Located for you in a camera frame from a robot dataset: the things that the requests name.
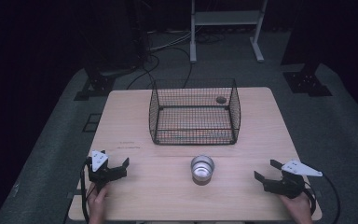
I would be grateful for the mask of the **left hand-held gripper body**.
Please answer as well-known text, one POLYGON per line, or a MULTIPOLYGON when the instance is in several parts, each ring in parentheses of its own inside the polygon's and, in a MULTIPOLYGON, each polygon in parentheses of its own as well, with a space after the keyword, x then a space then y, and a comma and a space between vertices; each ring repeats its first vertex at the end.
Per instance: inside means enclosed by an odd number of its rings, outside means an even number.
POLYGON ((92 150, 91 156, 87 158, 89 171, 89 180, 95 184, 96 189, 100 191, 108 182, 108 156, 101 151, 92 150))

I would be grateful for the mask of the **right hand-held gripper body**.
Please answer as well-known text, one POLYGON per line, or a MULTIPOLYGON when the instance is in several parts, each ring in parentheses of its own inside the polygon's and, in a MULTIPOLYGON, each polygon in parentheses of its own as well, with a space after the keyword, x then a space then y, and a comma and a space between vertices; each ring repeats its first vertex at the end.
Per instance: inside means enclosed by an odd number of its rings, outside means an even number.
POLYGON ((290 160, 283 163, 281 180, 270 180, 265 178, 262 184, 264 191, 283 195, 294 199, 300 195, 305 188, 305 176, 322 177, 323 173, 297 160, 290 160))

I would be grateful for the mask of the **shiny metal cup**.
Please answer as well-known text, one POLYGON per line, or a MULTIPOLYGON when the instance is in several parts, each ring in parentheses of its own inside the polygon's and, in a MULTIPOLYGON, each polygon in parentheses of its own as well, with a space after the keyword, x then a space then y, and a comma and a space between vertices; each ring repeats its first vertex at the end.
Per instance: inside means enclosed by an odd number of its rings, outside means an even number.
POLYGON ((214 162, 207 155, 199 155, 192 159, 190 170, 193 181, 200 186, 207 185, 213 176, 214 162))

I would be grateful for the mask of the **black stand with base plate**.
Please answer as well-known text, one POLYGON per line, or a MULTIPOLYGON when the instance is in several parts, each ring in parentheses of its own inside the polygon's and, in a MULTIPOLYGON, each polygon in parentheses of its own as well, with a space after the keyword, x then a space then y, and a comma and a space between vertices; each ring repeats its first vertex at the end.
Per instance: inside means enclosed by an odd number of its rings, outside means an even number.
POLYGON ((316 49, 308 54, 301 70, 282 73, 292 93, 306 93, 310 97, 332 95, 315 75, 320 63, 320 51, 316 49))
POLYGON ((107 96, 112 91, 117 78, 137 69, 136 65, 113 63, 94 48, 83 51, 82 63, 87 79, 83 88, 76 93, 75 101, 88 101, 90 97, 107 96))

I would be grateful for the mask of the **person's right hand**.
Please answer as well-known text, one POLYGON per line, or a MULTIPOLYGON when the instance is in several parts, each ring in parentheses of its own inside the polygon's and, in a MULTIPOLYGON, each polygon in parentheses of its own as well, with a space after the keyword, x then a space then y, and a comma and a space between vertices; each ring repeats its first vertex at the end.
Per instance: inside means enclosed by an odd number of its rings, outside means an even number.
POLYGON ((305 193, 301 193, 294 199, 283 195, 279 195, 279 198, 296 224, 313 224, 310 200, 305 193))

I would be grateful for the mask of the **person's left hand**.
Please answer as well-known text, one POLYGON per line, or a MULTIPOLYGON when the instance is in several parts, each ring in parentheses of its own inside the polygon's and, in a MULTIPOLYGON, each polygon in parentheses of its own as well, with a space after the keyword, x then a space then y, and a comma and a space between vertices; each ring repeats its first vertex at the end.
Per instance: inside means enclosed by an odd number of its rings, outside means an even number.
POLYGON ((109 186, 105 185, 100 191, 96 190, 95 184, 91 183, 87 192, 87 203, 89 207, 89 224, 104 224, 106 201, 109 186))

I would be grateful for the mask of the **white metal desk frame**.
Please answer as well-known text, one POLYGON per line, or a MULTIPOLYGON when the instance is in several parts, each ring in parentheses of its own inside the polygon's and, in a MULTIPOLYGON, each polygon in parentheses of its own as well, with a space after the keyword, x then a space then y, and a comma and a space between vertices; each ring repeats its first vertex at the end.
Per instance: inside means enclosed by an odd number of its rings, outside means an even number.
POLYGON ((258 45, 262 24, 264 21, 268 0, 263 0, 258 10, 245 11, 205 11, 200 12, 195 8, 196 0, 191 0, 190 14, 190 43, 189 60, 197 61, 196 28, 201 26, 230 26, 230 25, 254 25, 255 33, 249 38, 255 58, 259 63, 265 61, 258 45))

